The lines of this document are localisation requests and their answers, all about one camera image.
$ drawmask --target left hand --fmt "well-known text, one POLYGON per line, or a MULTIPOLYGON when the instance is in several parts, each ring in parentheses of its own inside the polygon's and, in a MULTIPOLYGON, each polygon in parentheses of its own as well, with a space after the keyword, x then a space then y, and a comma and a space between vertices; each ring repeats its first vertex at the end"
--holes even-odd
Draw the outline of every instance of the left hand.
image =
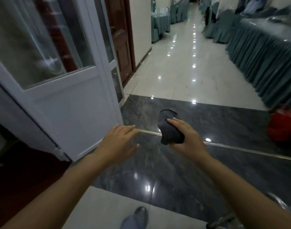
POLYGON ((139 144, 128 147, 130 140, 140 131, 133 130, 135 125, 114 126, 105 135, 94 154, 103 158, 106 165, 113 165, 128 158, 139 144))

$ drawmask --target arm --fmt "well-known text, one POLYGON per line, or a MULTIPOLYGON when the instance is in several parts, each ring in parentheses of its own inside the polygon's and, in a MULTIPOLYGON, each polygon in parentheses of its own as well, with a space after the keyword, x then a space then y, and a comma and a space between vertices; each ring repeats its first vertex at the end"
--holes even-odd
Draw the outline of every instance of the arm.
POLYGON ((139 132, 135 126, 115 126, 100 145, 57 182, 22 209, 2 229, 62 228, 67 218, 99 174, 118 161, 126 159, 138 145, 127 148, 139 132))
POLYGON ((291 213, 255 189, 208 153, 200 135, 186 122, 168 119, 184 135, 183 144, 171 147, 192 160, 212 179, 245 228, 291 228, 291 213))

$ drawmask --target red carpet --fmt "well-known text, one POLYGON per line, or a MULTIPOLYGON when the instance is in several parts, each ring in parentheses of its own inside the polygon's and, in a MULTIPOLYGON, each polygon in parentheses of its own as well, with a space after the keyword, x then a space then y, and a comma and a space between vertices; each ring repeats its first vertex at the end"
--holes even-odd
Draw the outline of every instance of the red carpet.
POLYGON ((0 227, 62 177, 70 165, 21 142, 0 163, 0 227))

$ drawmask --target black cloth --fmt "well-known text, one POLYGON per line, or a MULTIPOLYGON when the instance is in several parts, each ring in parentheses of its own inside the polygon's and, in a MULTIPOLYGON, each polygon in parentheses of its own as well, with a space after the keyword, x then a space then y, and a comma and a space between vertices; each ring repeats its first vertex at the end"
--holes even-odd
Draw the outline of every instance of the black cloth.
POLYGON ((176 112, 168 109, 162 110, 159 113, 158 128, 162 134, 161 143, 163 145, 168 145, 171 143, 181 144, 184 142, 184 134, 167 121, 168 118, 172 119, 173 117, 179 119, 176 112))

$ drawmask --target gray shoe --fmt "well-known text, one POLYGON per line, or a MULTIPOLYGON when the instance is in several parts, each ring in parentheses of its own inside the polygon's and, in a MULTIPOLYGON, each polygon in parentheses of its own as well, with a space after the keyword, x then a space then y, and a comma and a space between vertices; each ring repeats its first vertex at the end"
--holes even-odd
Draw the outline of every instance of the gray shoe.
POLYGON ((135 219, 143 226, 143 228, 146 228, 148 225, 148 210, 144 206, 138 207, 134 212, 135 219))

